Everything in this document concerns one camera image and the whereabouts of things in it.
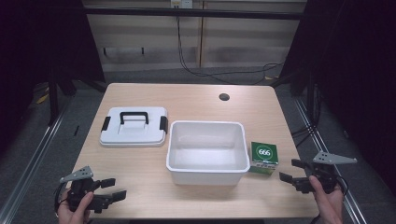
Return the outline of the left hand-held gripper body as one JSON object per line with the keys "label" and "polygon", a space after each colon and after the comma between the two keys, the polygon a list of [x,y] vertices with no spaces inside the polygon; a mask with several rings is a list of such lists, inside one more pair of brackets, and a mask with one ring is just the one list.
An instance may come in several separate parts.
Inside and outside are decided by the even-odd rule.
{"label": "left hand-held gripper body", "polygon": [[94,192],[101,186],[101,181],[93,180],[93,172],[89,165],[78,169],[74,173],[64,176],[60,179],[60,184],[66,184],[67,182],[72,182],[70,191],[67,193],[66,200],[69,205],[69,209],[75,212],[82,198],[88,192]]}

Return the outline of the metal floor rail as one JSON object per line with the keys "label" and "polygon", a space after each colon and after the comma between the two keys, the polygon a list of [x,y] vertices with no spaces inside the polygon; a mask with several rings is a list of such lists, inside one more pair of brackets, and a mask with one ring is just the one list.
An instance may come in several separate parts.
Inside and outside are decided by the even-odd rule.
{"label": "metal floor rail", "polygon": [[[314,157],[313,161],[318,161],[320,163],[329,164],[334,166],[335,173],[341,175],[338,165],[341,164],[354,164],[357,162],[356,159],[351,158],[341,158],[338,155],[332,154],[327,148],[324,140],[322,139],[317,128],[314,127],[310,118],[308,117],[307,107],[301,98],[294,100],[298,111],[303,119],[304,126],[308,130],[308,135],[312,138],[317,150],[318,155]],[[344,205],[346,210],[354,224],[368,224],[361,209],[358,205],[355,197],[353,196],[350,187],[345,179],[341,179],[341,184],[345,188],[345,202]]]}
{"label": "metal floor rail", "polygon": [[29,189],[35,174],[44,160],[50,144],[61,126],[64,114],[70,105],[69,101],[66,101],[61,107],[59,114],[55,117],[51,125],[46,129],[43,137],[41,138],[39,145],[35,148],[33,157],[27,163],[21,177],[18,179],[17,185],[14,190],[9,194],[4,206],[0,209],[0,224],[11,224],[15,217],[21,202]]}

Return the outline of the white plastic storage box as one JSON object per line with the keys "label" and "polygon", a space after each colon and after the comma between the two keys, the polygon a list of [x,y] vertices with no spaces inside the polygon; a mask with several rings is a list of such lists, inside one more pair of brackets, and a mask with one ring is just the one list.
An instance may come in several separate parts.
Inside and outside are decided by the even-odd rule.
{"label": "white plastic storage box", "polygon": [[177,185],[235,186],[250,168],[239,122],[177,120],[169,137],[166,168]]}

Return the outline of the white wall socket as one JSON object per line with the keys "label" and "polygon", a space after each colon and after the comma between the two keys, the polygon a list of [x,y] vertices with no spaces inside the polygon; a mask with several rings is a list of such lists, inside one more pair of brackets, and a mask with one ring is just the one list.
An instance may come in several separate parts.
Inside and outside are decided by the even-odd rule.
{"label": "white wall socket", "polygon": [[170,0],[171,8],[186,8],[192,9],[192,0]]}

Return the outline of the black metal stand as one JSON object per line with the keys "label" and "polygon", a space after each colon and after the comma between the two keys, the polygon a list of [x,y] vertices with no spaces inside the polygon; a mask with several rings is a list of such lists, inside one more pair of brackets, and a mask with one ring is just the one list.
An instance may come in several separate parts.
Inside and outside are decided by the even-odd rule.
{"label": "black metal stand", "polygon": [[58,104],[58,90],[56,75],[53,68],[49,71],[49,126],[53,125],[59,116],[59,104]]}

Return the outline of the dark curtain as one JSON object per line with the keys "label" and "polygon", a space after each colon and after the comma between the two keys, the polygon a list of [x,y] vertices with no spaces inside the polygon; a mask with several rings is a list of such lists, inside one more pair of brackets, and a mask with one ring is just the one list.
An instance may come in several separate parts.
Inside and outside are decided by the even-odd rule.
{"label": "dark curtain", "polygon": [[82,0],[0,0],[0,155],[7,152],[37,84],[72,95],[75,80],[105,80]]}
{"label": "dark curtain", "polygon": [[281,77],[313,79],[396,196],[396,0],[306,0]]}

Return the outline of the black horizontal metal bar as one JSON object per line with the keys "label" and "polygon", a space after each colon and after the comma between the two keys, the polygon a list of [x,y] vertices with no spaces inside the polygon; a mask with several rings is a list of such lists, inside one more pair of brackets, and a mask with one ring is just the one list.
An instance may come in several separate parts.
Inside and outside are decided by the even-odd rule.
{"label": "black horizontal metal bar", "polygon": [[293,20],[298,21],[304,13],[267,12],[267,11],[238,11],[215,9],[178,9],[178,8],[126,8],[126,7],[84,7],[86,14],[98,15],[135,15],[135,16],[170,16],[170,17],[198,17],[198,18],[231,18],[231,19],[264,19],[264,20]]}

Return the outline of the person's left hand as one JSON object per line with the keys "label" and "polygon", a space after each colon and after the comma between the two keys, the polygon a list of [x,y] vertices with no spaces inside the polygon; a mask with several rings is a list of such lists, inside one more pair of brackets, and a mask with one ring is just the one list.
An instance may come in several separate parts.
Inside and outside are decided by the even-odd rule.
{"label": "person's left hand", "polygon": [[90,211],[87,209],[88,205],[93,199],[93,193],[88,192],[80,201],[78,209],[72,212],[69,209],[69,204],[66,200],[68,192],[62,194],[62,199],[57,210],[59,224],[88,224],[90,221]]}

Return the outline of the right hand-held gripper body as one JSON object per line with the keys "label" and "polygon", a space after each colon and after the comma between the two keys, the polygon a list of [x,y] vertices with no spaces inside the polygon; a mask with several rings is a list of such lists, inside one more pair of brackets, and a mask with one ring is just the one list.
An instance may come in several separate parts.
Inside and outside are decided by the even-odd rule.
{"label": "right hand-held gripper body", "polygon": [[337,164],[353,164],[357,163],[356,158],[348,158],[324,151],[320,151],[312,161],[307,161],[311,164],[311,175],[315,176],[321,183],[326,193],[333,192],[336,185],[339,185],[344,194],[348,192],[348,183],[343,177],[335,172]]}

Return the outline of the person's right hand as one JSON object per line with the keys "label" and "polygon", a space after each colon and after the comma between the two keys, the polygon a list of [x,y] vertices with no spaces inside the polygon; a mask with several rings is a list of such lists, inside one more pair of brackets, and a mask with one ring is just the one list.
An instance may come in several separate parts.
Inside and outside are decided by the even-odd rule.
{"label": "person's right hand", "polygon": [[343,224],[344,193],[341,187],[336,185],[333,192],[326,193],[315,176],[309,176],[309,181],[315,190],[314,197],[318,206],[321,223]]}

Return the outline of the green carton box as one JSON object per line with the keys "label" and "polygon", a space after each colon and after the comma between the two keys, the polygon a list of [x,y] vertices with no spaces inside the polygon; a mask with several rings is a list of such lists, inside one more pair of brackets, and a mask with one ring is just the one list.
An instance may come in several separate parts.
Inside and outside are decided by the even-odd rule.
{"label": "green carton box", "polygon": [[251,173],[271,175],[278,166],[277,147],[273,144],[251,142],[249,157]]}

